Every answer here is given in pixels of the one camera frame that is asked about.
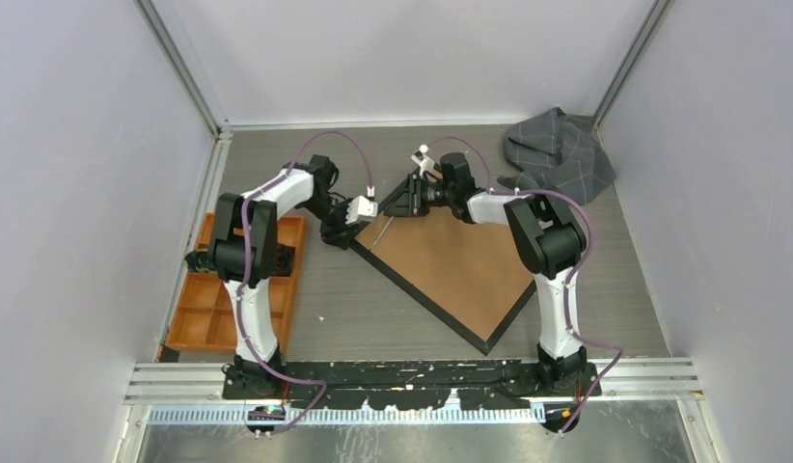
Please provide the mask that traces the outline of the yellow handled screwdriver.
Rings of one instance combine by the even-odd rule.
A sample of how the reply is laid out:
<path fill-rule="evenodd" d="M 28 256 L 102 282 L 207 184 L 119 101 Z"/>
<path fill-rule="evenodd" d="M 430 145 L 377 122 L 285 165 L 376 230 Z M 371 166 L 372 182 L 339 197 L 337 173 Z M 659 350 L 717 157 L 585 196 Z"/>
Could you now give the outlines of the yellow handled screwdriver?
<path fill-rule="evenodd" d="M 395 217 L 392 216 L 392 217 L 388 217 L 387 219 L 388 220 L 385 222 L 384 226 L 381 228 L 381 230 L 378 232 L 377 236 L 371 242 L 371 246 L 370 246 L 371 250 L 373 250 L 380 243 L 380 241 L 384 237 L 385 233 L 387 232 L 389 227 L 392 225 Z"/>

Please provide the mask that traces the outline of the black picture frame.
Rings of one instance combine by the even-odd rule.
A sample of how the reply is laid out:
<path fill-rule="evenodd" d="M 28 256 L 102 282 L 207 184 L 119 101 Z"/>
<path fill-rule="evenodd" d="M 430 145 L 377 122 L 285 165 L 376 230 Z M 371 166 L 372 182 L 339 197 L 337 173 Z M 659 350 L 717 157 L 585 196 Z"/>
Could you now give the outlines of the black picture frame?
<path fill-rule="evenodd" d="M 468 225 L 447 207 L 425 217 L 388 217 L 360 230 L 350 248 L 387 280 L 486 355 L 535 296 L 533 275 L 516 252 L 509 228 Z"/>

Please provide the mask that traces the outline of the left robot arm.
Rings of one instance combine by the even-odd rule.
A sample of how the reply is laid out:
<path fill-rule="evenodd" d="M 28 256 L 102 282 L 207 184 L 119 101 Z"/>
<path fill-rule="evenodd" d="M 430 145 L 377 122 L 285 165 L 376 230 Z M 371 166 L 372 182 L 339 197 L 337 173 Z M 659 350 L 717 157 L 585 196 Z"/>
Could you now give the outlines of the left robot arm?
<path fill-rule="evenodd" d="M 244 193 L 223 193 L 215 204 L 208 257 L 231 298 L 237 344 L 232 373 L 246 377 L 257 397 L 275 397 L 284 384 L 281 352 L 270 311 L 270 282 L 277 265 L 278 222 L 304 208 L 321 223 L 324 242 L 347 249 L 364 221 L 378 212 L 375 187 L 346 198 L 333 192 L 339 177 L 327 156 L 290 163 Z"/>

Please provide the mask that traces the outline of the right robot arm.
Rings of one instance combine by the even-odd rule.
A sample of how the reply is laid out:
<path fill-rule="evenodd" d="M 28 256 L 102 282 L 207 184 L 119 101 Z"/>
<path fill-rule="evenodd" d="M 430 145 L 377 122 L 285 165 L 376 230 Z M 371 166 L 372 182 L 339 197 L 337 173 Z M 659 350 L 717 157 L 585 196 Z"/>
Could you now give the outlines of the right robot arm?
<path fill-rule="evenodd" d="M 549 395 L 564 395 L 588 364 L 577 329 L 576 298 L 570 292 L 590 246 L 579 223 L 586 214 L 574 200 L 554 190 L 480 188 L 462 152 L 434 161 L 427 147 L 420 146 L 410 158 L 417 169 L 386 207 L 386 215 L 423 217 L 433 207 L 447 207 L 454 218 L 470 225 L 509 227 L 522 264 L 533 273 L 538 295 L 538 383 Z"/>

